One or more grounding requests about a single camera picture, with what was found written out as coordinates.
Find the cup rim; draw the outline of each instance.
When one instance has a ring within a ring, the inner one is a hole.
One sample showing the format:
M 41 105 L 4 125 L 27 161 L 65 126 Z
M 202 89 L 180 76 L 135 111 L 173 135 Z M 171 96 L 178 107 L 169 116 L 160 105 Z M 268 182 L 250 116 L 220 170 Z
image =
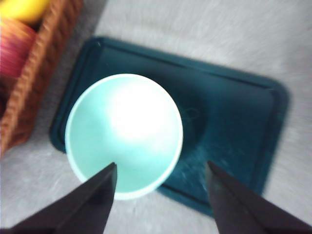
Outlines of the cup rim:
M 151 82 L 153 84 L 156 84 L 163 92 L 165 97 L 168 99 L 168 101 L 170 102 L 170 105 L 173 107 L 173 109 L 175 109 L 175 117 L 178 121 L 178 131 L 179 131 L 179 139 L 178 139 L 178 146 L 175 150 L 175 155 L 173 156 L 171 163 L 169 164 L 169 166 L 167 167 L 167 169 L 160 175 L 160 177 L 158 177 L 154 182 L 152 182 L 151 184 L 140 188 L 138 190 L 132 191 L 132 192 L 124 192 L 124 193 L 120 193 L 120 192 L 115 192 L 115 196 L 114 199 L 116 200 L 128 200 L 128 199 L 133 199 L 133 198 L 138 198 L 141 197 L 143 195 L 148 194 L 149 192 L 152 192 L 153 190 L 157 189 L 171 174 L 171 172 L 173 171 L 173 169 L 175 168 L 177 161 L 180 157 L 181 154 L 181 150 L 182 150 L 182 144 L 183 144 L 183 125 L 182 125 L 182 119 L 181 119 L 181 115 L 180 112 L 176 106 L 176 103 L 174 102 L 174 100 L 172 99 L 172 97 L 170 96 L 170 94 L 168 94 L 168 92 L 158 83 L 156 83 L 155 81 L 141 76 L 141 75 L 137 75 L 137 74 L 128 74 L 128 73 L 124 73 L 124 74 L 115 74 L 115 75 L 111 75 L 111 76 L 107 76 L 105 78 L 100 79 L 99 81 L 95 82 L 94 84 L 92 84 L 90 87 L 88 87 L 77 99 L 77 101 L 75 102 L 73 108 L 70 111 L 70 114 L 68 116 L 67 122 L 66 122 L 66 127 L 65 127 L 65 150 L 66 150 L 66 154 L 67 154 L 67 158 L 68 161 L 70 163 L 70 166 L 72 168 L 72 170 L 74 171 L 75 175 L 78 177 L 78 179 L 81 182 L 85 182 L 88 180 L 88 178 L 81 172 L 81 170 L 79 169 L 79 167 L 77 166 L 72 150 L 71 150 L 71 146 L 70 146 L 70 132 L 71 132 L 71 125 L 72 125 L 72 121 L 74 118 L 74 115 L 76 113 L 77 108 L 79 107 L 80 103 L 82 102 L 82 100 L 84 100 L 84 98 L 90 93 L 92 92 L 96 87 L 98 87 L 99 85 L 106 83 L 112 79 L 117 79 L 117 78 L 121 78 L 121 77 L 129 77 L 129 78 L 137 78 L 137 79 L 143 79 L 145 81 Z

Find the yellow fruit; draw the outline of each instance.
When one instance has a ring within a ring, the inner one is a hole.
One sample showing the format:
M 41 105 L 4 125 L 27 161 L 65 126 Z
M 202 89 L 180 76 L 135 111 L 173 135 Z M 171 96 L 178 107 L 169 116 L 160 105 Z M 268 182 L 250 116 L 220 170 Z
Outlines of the yellow fruit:
M 49 2 L 50 0 L 2 0 L 0 16 L 35 25 L 41 20 Z

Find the wicker basket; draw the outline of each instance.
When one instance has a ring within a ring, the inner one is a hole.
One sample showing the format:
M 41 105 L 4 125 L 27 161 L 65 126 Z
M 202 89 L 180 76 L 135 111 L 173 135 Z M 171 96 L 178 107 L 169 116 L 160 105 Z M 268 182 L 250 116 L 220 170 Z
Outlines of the wicker basket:
M 41 100 L 82 5 L 82 0 L 51 0 L 1 119 L 0 157 L 29 138 Z

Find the tray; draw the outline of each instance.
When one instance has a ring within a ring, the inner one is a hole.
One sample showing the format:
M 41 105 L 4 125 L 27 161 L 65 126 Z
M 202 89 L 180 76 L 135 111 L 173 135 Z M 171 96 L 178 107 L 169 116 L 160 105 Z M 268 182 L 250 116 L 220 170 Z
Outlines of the tray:
M 65 151 L 66 121 L 77 98 L 106 76 L 135 73 L 160 84 L 181 113 L 180 159 L 161 193 L 211 215 L 204 176 L 211 160 L 260 194 L 285 117 L 288 94 L 268 78 L 168 55 L 108 38 L 87 41 L 77 59 L 50 137 Z

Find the cup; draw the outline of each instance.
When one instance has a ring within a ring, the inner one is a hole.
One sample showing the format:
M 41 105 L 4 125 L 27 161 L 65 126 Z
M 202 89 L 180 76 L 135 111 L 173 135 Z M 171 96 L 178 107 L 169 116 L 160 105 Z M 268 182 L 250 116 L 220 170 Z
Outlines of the cup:
M 117 164 L 115 199 L 140 197 L 160 186 L 174 169 L 182 142 L 173 99 L 135 74 L 91 85 L 74 104 L 65 130 L 67 157 L 82 182 Z

